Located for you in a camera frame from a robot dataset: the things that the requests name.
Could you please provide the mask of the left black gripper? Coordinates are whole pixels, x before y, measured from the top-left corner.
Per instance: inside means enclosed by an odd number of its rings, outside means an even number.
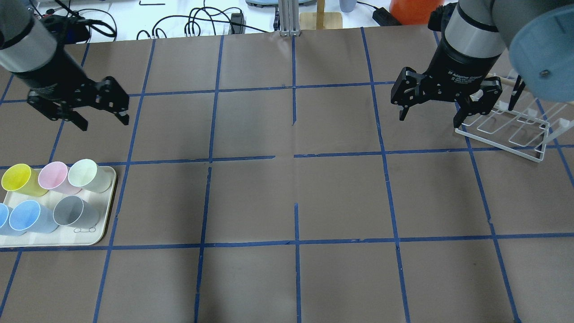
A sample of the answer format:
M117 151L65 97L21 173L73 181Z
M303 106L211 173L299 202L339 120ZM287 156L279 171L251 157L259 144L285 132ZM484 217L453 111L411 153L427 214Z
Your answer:
M28 104L52 121L63 119L87 131L88 121L75 109L90 106L113 114L125 126L130 123L129 95L119 82L112 76L90 79L64 49L57 49L42 67L16 77L29 87Z

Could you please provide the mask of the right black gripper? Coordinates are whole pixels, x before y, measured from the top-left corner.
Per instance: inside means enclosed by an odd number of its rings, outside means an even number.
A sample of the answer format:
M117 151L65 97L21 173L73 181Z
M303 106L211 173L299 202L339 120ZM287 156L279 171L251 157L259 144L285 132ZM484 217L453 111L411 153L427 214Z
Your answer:
M449 43L439 43L425 72L404 67L396 79L390 102L400 106L399 120L406 119L412 106L431 100L459 105L453 117L455 129L469 116L490 114L502 94L500 78L487 76L498 58L470 57Z

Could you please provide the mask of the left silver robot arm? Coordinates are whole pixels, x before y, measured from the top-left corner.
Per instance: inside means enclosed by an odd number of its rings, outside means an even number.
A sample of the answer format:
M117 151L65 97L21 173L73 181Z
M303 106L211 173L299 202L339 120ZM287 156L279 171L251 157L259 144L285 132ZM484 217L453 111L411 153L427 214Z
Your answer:
M129 125L129 96L119 82L112 76L90 79L65 50L63 37L17 0L1 2L0 61L28 86L28 104L47 119L63 119L86 131L88 121L76 108L90 106Z

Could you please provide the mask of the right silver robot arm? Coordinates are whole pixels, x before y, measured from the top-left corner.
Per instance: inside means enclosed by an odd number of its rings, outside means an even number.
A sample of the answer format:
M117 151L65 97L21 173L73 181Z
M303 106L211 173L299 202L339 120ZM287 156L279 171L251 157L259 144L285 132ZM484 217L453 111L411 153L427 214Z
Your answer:
M502 94L488 76L504 50L518 74L513 109L525 88L552 102L573 100L574 4L571 0L460 0L431 12L428 28L442 34L428 68L401 70L390 95L403 121L427 101L456 102L453 126L490 114Z

